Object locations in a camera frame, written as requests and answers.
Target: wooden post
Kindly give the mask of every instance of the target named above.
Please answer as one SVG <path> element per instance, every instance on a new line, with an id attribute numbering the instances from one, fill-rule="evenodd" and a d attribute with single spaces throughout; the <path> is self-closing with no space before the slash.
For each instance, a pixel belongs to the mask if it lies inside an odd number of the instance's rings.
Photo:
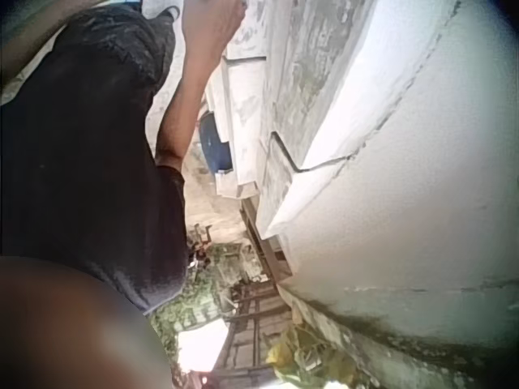
<path id="1" fill-rule="evenodd" d="M 254 311 L 256 314 L 258 314 L 258 312 L 260 312 L 260 302 L 258 300 L 255 301 L 255 304 L 254 304 Z M 253 339 L 253 343 L 252 343 L 252 365 L 253 366 L 257 366 L 258 363 L 259 363 L 259 358 L 258 358 L 258 351 L 260 349 L 260 321 L 258 318 L 255 318 L 254 319 L 254 333 L 252 334 L 252 336 L 254 337 Z"/>
<path id="2" fill-rule="evenodd" d="M 236 323 L 241 320 L 251 320 L 253 318 L 267 318 L 268 316 L 274 316 L 276 314 L 284 314 L 288 312 L 290 307 L 286 304 L 282 306 L 277 306 L 276 308 L 272 308 L 271 310 L 264 310 L 263 312 L 258 312 L 254 314 L 239 314 L 234 316 L 233 318 L 226 318 L 225 321 L 229 323 Z"/>
<path id="3" fill-rule="evenodd" d="M 276 283 L 278 283 L 285 277 L 281 276 L 282 272 L 279 263 L 277 262 L 276 254 L 270 246 L 270 243 L 261 239 L 261 236 L 258 233 L 258 229 L 256 228 L 256 210 L 254 205 L 250 199 L 245 199 L 242 201 L 242 207 L 245 215 L 247 216 L 247 219 L 250 221 L 249 226 L 251 227 L 251 233 L 255 234 L 259 243 L 259 247 L 261 251 L 263 251 L 268 268 L 272 274 L 272 278 L 276 281 Z"/>

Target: person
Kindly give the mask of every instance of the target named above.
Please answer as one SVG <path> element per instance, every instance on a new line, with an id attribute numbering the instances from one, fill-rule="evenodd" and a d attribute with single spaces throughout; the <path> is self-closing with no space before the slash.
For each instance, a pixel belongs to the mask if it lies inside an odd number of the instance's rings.
<path id="1" fill-rule="evenodd" d="M 2 107 L 2 255 L 80 270 L 148 313 L 186 276 L 182 161 L 246 4 L 185 1 L 182 79 L 153 156 L 144 126 L 169 73 L 175 13 L 145 19 L 98 2 L 55 0 L 2 47 L 5 85 L 66 22 Z"/>

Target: concrete wall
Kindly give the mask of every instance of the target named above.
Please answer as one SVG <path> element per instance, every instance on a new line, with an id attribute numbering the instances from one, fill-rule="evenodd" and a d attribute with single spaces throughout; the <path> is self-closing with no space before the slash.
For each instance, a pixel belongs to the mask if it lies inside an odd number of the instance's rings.
<path id="1" fill-rule="evenodd" d="M 406 336 L 517 338 L 517 53 L 491 6 L 458 2 L 388 120 L 281 236 L 288 285 Z"/>

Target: foliage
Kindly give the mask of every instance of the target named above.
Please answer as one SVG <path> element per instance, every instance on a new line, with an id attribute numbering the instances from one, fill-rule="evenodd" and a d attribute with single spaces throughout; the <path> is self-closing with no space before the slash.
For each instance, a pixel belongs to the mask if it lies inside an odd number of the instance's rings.
<path id="1" fill-rule="evenodd" d="M 330 381 L 369 387 L 369 378 L 349 355 L 304 324 L 292 325 L 281 335 L 270 348 L 267 363 L 280 379 L 300 388 L 322 388 Z"/>
<path id="2" fill-rule="evenodd" d="M 178 365 L 178 332 L 175 324 L 183 325 L 186 321 L 192 321 L 194 308 L 212 298 L 213 294 L 214 283 L 211 272 L 192 267 L 188 271 L 187 281 L 182 292 L 149 317 L 153 329 L 164 345 L 177 387 L 183 386 L 184 375 Z"/>

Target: dark clothing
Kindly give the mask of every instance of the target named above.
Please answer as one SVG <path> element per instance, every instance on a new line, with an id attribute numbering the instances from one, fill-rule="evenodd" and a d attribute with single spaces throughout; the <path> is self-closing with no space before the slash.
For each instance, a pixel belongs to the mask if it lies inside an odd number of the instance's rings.
<path id="1" fill-rule="evenodd" d="M 85 271 L 153 310 L 187 268 L 183 179 L 156 167 L 146 115 L 173 19 L 125 6 L 76 17 L 2 107 L 2 254 Z"/>

